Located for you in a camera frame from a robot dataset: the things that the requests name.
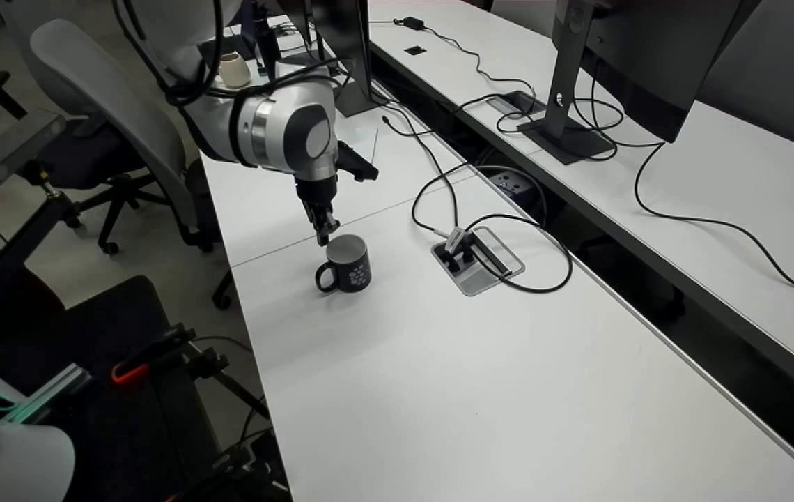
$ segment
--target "office chair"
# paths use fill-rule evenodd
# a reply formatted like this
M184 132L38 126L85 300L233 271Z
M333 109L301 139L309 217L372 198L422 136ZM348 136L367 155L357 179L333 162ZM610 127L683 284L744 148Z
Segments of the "office chair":
M74 86L57 81L52 73L46 73L32 51L31 35L32 30L56 16L70 16L73 2L67 0L3 0L0 13L4 16L7 30L14 34L14 42L20 48L20 56L42 93L70 113L67 132L46 145L31 171L23 175L36 186L56 186L56 189L95 189L105 186L102 193L85 198L77 203L81 212L109 203L105 219L98 233L98 246L105 253L117 253L119 246L110 242L114 222L123 212L123 207L140 208L140 200L148 203L167 203L167 198L148 193L155 179L133 175L144 168L144 159L135 148L128 145L128 139L99 119L99 112L85 99ZM0 105L10 118L25 118L28 112L4 93L7 73L0 73Z
M124 70L89 34L67 20L50 20L36 28L31 51L52 79L77 88L144 159L169 200L184 242L202 250L220 242L202 164L186 164L186 150L173 119L131 84ZM227 286L230 277L215 291L220 310L227 307Z
M50 198L0 247L0 378L32 392L63 364L77 362L95 383L52 408L45 423L74 444L74 477L67 498L165 498L188 487L218 456L205 409L184 364L165 364L144 383L110 388L110 364L158 344L169 320L148 278L128 278L73 310L32 297L23 284L28 253L73 208ZM28 316L7 316L7 300Z

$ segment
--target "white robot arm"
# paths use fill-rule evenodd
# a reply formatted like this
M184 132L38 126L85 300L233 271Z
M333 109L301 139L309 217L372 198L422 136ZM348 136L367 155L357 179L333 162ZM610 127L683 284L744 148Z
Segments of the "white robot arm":
M337 109L325 67L223 93L211 86L220 44L208 59L197 44L223 38L223 24L237 16L238 0L114 0L114 9L199 148L215 159L293 175L316 242L325 246L337 229L332 200L343 150L333 133Z

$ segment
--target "floor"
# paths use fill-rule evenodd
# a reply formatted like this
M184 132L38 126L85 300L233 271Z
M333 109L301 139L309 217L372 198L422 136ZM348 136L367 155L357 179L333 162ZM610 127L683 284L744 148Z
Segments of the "floor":
M140 86L144 86L144 93L151 93L160 104L153 79L144 73L142 60L123 38L110 16L109 0L77 0L77 13L84 20L81 24L119 59L119 63L133 76ZM52 104L46 104L46 97L31 81L28 70L16 56L16 48L10 44L7 30L3 28L0 70L10 73L7 88L28 109L52 109ZM10 179L7 185L3 185L0 231L14 233L38 203L42 193L28 186L25 182ZM99 217L102 212L84 215L85 231L81 233L70 231L67 225L56 229L28 263L31 271L38 272L63 297L63 303L77 303L128 277L142 272L160 292L160 300L173 320L195 327L197 335L227 335L248 344L244 324L237 307L230 307L227 313L218 313L208 300L211 286L226 272L226 256L220 250L199 253L197 247L184 246L167 208L142 207L140 212L123 212L123 219L114 231L123 253L105 256L95 246ZM794 441L794 388L783 377L762 369L762 362L750 355L745 345L739 344L739 337L727 335L719 324L711 320L708 313L695 310L694 303L688 307L688 316L670 327L670 337L683 339L684 350L700 364L704 364L750 408L762 409L762 419L772 426L787 430L785 437ZM227 355L230 373L252 392L258 392L252 356L233 349L230 344L218 344L218 349ZM244 405L230 398L218 385L199 385L199 395L205 401L220 444L230 444L241 430Z
M131 53L128 42L123 38L117 20L110 16L109 0L81 0L77 13L81 20L89 20L81 24L102 48L119 56L123 67L133 76L133 81L140 81L148 93L155 95L148 70L142 70L142 60L135 59L135 53ZM52 104L38 93L38 86L28 76L4 28L0 28L0 70L10 73L7 93L25 109L52 109ZM0 132L4 126L10 126L10 118L0 109ZM0 231L4 236L14 233L38 203L42 203L42 189L20 179L4 182L0 186ZM123 253L117 256L105 256L95 246L102 208L85 212L81 219L85 222L84 231L57 225L28 263L28 268L36 277L42 277L60 295L67 307L128 277L148 277L155 284L169 320L195 327L197 335L226 335L248 344L248 331L237 310L237 300L227 313L215 310L215 303L208 300L208 292L226 272L223 250L199 253L197 247L184 246L169 208L165 207L142 207L140 212L123 208L123 217L114 229L114 239L123 247ZM230 359L230 373L252 392L258 392L258 377L251 355L233 349L230 344L205 344L205 345L220 349ZM223 445L230 444L241 431L248 408L230 398L215 383L199 383L199 395L215 423L218 441Z

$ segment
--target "desk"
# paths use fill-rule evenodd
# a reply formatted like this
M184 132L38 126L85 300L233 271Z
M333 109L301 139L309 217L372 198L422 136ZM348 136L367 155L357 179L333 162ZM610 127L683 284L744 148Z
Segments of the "desk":
M472 73L472 59L431 34L383 21L392 16L420 16L439 34L479 51L491 76L527 79L545 99L557 59L545 35L466 2L372 2L369 35L376 53L450 105L517 86L486 84ZM406 56L404 48L410 44L420 44L425 53ZM794 286L741 233L656 219L640 212L631 200L631 175L647 150L620 150L608 164L562 168L527 136L498 133L495 119L500 113L493 105L470 105L457 118L794 377ZM626 143L652 143L631 119L610 133ZM663 212L741 222L794 277L794 143L695 104L679 139L647 171L642 200Z
M382 171L333 200L340 231L369 247L357 295L315 291L322 250L287 175L205 162L298 502L794 498L794 452L585 264L553 295L466 297L410 222L435 171L378 113L337 126ZM425 145L463 162L435 133ZM517 215L475 171L453 189L463 222ZM446 189L428 189L420 219L449 217ZM562 278L538 229L491 229L527 263L520 284Z

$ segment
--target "monitor stand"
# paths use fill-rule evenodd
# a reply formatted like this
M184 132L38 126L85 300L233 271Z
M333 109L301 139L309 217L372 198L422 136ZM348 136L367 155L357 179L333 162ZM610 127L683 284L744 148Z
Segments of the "monitor stand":
M549 150L562 164L595 159L595 154L615 148L602 132L585 127L569 118L570 104L574 104L574 86L581 73L581 56L585 56L585 44L589 35L595 5L599 5L595 0L576 0L576 2L560 5L566 12L557 12L557 16L562 16L566 21L560 21L553 30L553 44L560 53L557 53L557 67L550 79L550 93L549 93L545 105L535 104L545 109L545 118L535 122L523 122L517 127L520 133L527 133L535 145Z
M493 99L493 105L505 113L535 113L545 112L539 99L531 99L530 93L509 93ZM560 164L574 164L585 159L595 159L599 154L612 150L612 145L594 127L566 118L562 133L553 136L549 127L549 118L517 126L523 136L530 136L538 148L550 154Z

